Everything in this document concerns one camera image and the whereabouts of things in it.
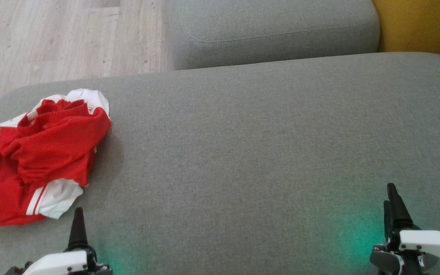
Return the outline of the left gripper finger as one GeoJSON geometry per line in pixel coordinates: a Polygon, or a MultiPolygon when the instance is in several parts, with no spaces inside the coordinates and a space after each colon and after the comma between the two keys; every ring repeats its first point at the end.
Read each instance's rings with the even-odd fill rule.
{"type": "Polygon", "coordinates": [[[71,225],[71,231],[68,240],[68,251],[73,251],[76,249],[86,249],[88,246],[89,244],[84,222],[84,211],[82,207],[77,207],[74,211],[74,217],[71,225]]]}

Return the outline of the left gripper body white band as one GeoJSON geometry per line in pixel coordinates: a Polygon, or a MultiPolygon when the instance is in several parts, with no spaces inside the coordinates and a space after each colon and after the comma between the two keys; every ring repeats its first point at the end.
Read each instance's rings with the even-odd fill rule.
{"type": "Polygon", "coordinates": [[[97,261],[91,248],[78,248],[58,254],[48,254],[23,267],[13,266],[6,275],[113,275],[112,268],[97,261]]]}

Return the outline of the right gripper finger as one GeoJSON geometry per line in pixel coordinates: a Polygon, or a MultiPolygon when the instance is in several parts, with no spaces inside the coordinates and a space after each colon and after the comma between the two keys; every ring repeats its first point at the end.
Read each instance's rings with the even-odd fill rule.
{"type": "Polygon", "coordinates": [[[393,238],[393,206],[390,201],[384,201],[384,233],[386,242],[391,242],[393,238]]]}
{"type": "Polygon", "coordinates": [[[393,206],[393,228],[402,230],[404,228],[413,228],[414,223],[408,212],[408,209],[399,195],[396,186],[393,183],[387,184],[388,201],[393,206]]]}

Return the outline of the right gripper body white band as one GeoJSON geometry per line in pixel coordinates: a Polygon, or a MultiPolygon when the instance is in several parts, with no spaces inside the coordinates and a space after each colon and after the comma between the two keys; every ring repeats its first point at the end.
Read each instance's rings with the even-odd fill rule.
{"type": "Polygon", "coordinates": [[[440,231],[401,230],[374,245],[370,263],[380,275],[424,275],[440,260],[440,231]]]}

